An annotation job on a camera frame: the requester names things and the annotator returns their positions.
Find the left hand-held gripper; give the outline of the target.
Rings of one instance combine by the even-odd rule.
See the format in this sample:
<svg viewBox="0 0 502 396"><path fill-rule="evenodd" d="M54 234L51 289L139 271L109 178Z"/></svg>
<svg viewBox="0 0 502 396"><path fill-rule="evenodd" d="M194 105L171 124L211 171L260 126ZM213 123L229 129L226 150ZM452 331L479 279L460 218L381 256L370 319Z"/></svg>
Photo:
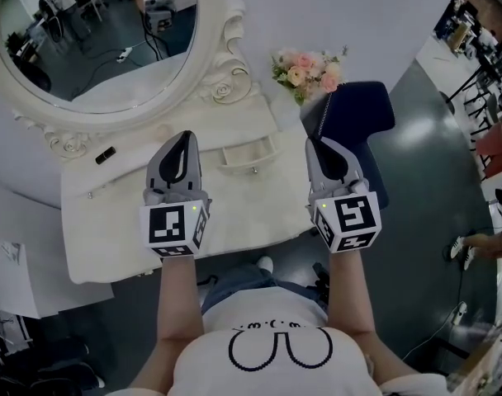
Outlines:
<svg viewBox="0 0 502 396"><path fill-rule="evenodd" d="M183 193L169 187L177 178ZM210 218L211 198L201 189L201 163L196 135L174 135L147 165L140 232L145 248L161 258L197 256Z"/></svg>

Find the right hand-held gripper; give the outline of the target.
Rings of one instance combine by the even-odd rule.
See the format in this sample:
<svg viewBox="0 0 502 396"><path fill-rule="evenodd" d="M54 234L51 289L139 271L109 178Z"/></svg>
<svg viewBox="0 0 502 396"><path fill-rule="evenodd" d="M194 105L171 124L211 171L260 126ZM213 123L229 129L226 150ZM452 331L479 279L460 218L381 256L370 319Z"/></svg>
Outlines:
<svg viewBox="0 0 502 396"><path fill-rule="evenodd" d="M381 232L380 208L357 157L325 137L307 138L305 156L310 180L307 209L326 247L332 253L370 247Z"/></svg>

